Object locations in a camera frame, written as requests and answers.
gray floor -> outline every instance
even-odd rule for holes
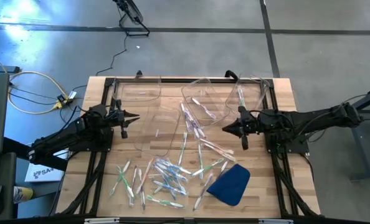
[[[370,30],[370,0],[266,2],[273,29]],[[258,0],[135,3],[150,27],[264,28]],[[118,19],[116,7],[109,0],[0,0],[0,22],[115,27]],[[25,31],[8,27],[0,30],[0,60],[23,70],[47,73],[70,91],[107,68],[111,56],[123,50],[124,38],[121,32]],[[327,108],[370,90],[370,35],[274,35],[273,43],[280,75],[290,78],[299,111]],[[115,60],[114,69],[102,75],[134,75],[142,70],[147,75],[222,76],[231,69],[272,77],[265,34],[157,32],[148,39],[127,39],[126,48],[128,51]],[[59,94],[50,82],[35,75],[23,75],[14,83],[49,96]],[[48,108],[14,101],[29,110]],[[68,118],[70,111],[63,114]],[[29,143],[62,125],[58,111],[34,116],[9,105],[5,135]],[[363,127],[370,134],[370,122]],[[370,222],[370,180],[349,181],[351,174],[363,171],[351,131],[331,128],[320,141],[310,144],[310,149],[322,214]],[[17,180],[22,180],[28,165],[19,161],[17,166]],[[46,215],[50,204],[51,197],[22,203],[19,216]]]

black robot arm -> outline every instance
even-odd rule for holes
[[[222,130],[241,138],[243,149],[249,148],[247,135],[253,133],[269,133],[271,140],[282,144],[306,133],[334,126],[353,128],[363,121],[357,110],[349,103],[306,113],[270,109],[248,111],[243,106],[240,106],[238,111],[240,117]],[[259,115],[255,117],[253,112],[259,112]]]
[[[138,116],[121,110],[121,101],[113,99],[107,113],[105,105],[89,108],[81,117],[64,126],[60,131],[47,137],[36,139],[27,151],[27,158],[33,164],[65,170],[66,160],[54,156],[63,149],[72,152],[108,152],[113,139],[113,128],[121,127],[122,138],[127,138],[124,128],[139,118],[125,120]]]

blue microfiber towel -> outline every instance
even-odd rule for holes
[[[250,179],[250,172],[235,164],[216,180],[207,190],[221,202],[235,206],[239,204]]]

wooden table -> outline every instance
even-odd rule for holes
[[[87,91],[85,93],[83,108],[88,108],[100,103],[102,98],[103,84],[106,77],[90,77]],[[275,93],[277,97],[278,107],[280,110],[294,111],[296,110],[295,101],[293,98],[290,80],[287,78],[273,79],[275,85]],[[213,84],[217,94],[220,94],[222,101],[229,95],[233,84]],[[161,105],[169,106],[180,110],[179,102],[183,100],[181,94],[182,83],[162,83],[161,84]],[[111,152],[108,153],[103,184],[100,194],[98,217],[198,217],[198,218],[273,218],[280,217],[278,209],[278,198],[273,178],[272,161],[269,154],[266,152],[263,134],[252,134],[249,136],[249,150],[242,150],[238,137],[221,131],[224,124],[233,122],[237,114],[228,116],[223,123],[216,124],[206,131],[208,140],[220,144],[221,146],[235,151],[234,156],[237,158],[240,165],[245,167],[250,172],[250,180],[244,192],[243,198],[237,206],[230,207],[206,193],[201,206],[195,212],[192,211],[194,203],[200,194],[204,181],[206,181],[208,173],[204,175],[204,179],[189,178],[186,184],[186,190],[189,192],[187,197],[178,195],[177,203],[186,206],[186,209],[175,209],[161,206],[157,203],[146,201],[146,210],[142,211],[140,198],[135,199],[135,206],[130,208],[128,205],[128,197],[124,189],[123,183],[118,184],[114,195],[109,197],[109,191],[114,186],[118,172],[116,166],[123,167],[128,159],[131,159],[131,165],[126,173],[126,178],[129,182],[132,180],[133,170],[135,165],[142,168],[144,172],[148,161],[152,158],[151,155],[136,150],[134,140],[138,137],[138,133],[142,128],[142,117],[145,115],[145,108],[142,104],[134,105],[134,103],[123,103],[123,109],[130,113],[141,115],[141,119],[132,123],[128,128],[128,139],[121,139],[120,127],[115,128],[115,137],[111,147]],[[186,130],[183,116],[179,119],[178,128],[171,145],[171,150],[168,157],[171,161],[177,161],[180,152],[180,146],[183,141],[183,132]],[[150,150],[155,154],[164,154],[167,149],[159,149],[158,146],[153,146]],[[210,164],[220,156],[209,149],[203,149],[203,162],[205,165]],[[62,186],[62,191],[59,197],[57,212],[67,208],[70,202],[77,196],[83,186],[90,153],[81,152],[74,156],[65,173],[65,178]],[[298,154],[289,154],[289,163],[292,173],[293,184],[304,199],[304,201],[316,213],[320,213],[318,201],[316,198],[315,187],[310,172],[310,167],[307,162]],[[233,163],[229,163],[227,168],[232,167]],[[183,167],[196,171],[199,169],[199,161],[197,155],[197,144],[192,135],[188,137],[188,143],[183,157]],[[220,172],[221,166],[213,168],[214,176]],[[145,183],[145,196],[152,195],[152,191],[156,186],[147,179]],[[284,188],[285,200],[287,209],[290,211],[290,203],[288,192]],[[88,198],[88,209],[92,204],[92,192],[90,191]],[[169,192],[159,192],[154,195],[159,199],[173,201]]]

transparent plastic bin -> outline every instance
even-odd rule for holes
[[[187,106],[201,128],[219,122],[229,114],[228,107],[221,96],[213,89],[208,78],[201,78],[182,89],[184,104]]]
[[[175,137],[179,116],[179,110],[174,108],[149,107],[148,115],[134,142],[135,149],[152,156],[166,156]]]
[[[161,77],[117,78],[120,82],[117,97],[126,106],[160,105]]]
[[[238,107],[243,105],[247,110],[262,110],[262,100],[269,90],[268,81],[254,75],[240,75],[235,87],[225,101],[231,112],[238,114]]]

